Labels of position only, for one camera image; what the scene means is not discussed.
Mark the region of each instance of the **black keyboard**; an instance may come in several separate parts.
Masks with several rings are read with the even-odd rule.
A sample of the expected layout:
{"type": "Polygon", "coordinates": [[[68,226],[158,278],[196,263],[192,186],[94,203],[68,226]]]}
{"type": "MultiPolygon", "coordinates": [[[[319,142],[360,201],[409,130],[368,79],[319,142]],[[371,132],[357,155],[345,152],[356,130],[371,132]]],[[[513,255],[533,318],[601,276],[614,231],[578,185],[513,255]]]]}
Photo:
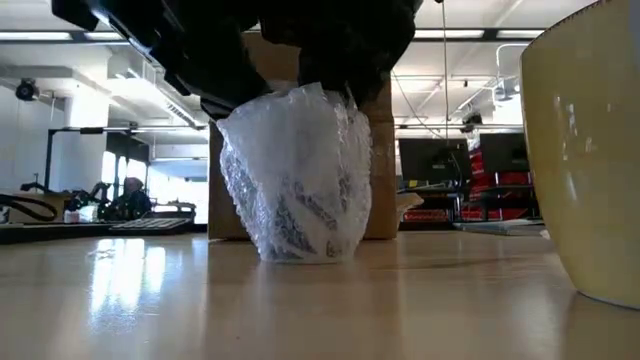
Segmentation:
{"type": "Polygon", "coordinates": [[[114,234],[127,236],[178,235],[184,234],[193,227],[191,219],[138,219],[112,226],[114,234]]]}

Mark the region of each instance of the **bubble wrap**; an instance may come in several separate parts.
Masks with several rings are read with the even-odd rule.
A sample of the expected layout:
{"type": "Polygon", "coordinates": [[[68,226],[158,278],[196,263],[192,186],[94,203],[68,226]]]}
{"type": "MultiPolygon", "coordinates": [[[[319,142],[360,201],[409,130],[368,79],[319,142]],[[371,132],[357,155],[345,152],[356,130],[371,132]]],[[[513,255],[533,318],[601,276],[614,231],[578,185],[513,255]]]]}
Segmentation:
{"type": "Polygon", "coordinates": [[[353,101],[320,84],[257,98],[217,122],[227,189],[260,257],[353,257],[371,210],[371,134],[353,101]]]}

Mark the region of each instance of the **cream ceramic cup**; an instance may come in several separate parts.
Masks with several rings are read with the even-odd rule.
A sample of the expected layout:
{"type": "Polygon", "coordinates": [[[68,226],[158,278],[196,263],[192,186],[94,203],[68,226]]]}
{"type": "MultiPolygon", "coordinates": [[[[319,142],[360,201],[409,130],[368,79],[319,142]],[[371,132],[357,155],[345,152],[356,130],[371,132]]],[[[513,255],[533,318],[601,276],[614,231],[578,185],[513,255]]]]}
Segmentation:
{"type": "Polygon", "coordinates": [[[640,309],[640,1],[603,0],[522,56],[542,215],[583,294],[640,309]]]}

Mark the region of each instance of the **workbench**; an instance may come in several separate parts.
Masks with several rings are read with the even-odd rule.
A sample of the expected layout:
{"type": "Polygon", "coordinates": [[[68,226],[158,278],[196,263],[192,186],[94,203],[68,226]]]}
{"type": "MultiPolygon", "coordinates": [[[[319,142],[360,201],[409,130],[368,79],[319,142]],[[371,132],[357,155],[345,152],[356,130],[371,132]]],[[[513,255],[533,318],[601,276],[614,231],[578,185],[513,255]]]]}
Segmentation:
{"type": "Polygon", "coordinates": [[[0,247],[7,360],[634,359],[638,334],[538,237],[403,233],[322,266],[199,236],[0,247]]]}

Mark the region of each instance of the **monitor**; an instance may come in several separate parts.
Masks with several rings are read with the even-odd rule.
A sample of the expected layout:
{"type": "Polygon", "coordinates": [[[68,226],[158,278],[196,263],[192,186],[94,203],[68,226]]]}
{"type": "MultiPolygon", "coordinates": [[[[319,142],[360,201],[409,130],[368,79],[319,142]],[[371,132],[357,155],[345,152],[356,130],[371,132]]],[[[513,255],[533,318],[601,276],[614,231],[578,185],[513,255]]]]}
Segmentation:
{"type": "Polygon", "coordinates": [[[400,139],[400,162],[404,180],[459,181],[460,174],[452,161],[454,155],[462,178],[471,178],[471,160],[466,139],[400,139]]]}
{"type": "Polygon", "coordinates": [[[485,173],[529,172],[523,133],[481,134],[480,150],[485,173]]]}

